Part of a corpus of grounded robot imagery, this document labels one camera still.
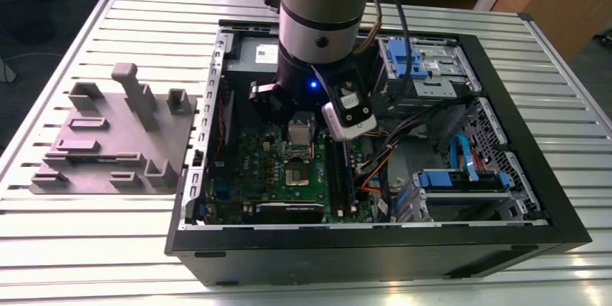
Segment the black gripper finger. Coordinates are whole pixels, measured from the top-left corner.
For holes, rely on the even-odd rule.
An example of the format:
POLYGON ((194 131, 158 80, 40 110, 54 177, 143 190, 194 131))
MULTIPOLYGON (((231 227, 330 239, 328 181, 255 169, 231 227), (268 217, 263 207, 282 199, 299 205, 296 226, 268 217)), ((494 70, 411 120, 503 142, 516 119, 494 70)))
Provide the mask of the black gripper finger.
POLYGON ((252 81, 248 86, 248 101, 259 114, 262 120, 267 123, 272 122, 276 114, 276 106, 272 103, 275 84, 260 84, 252 81))

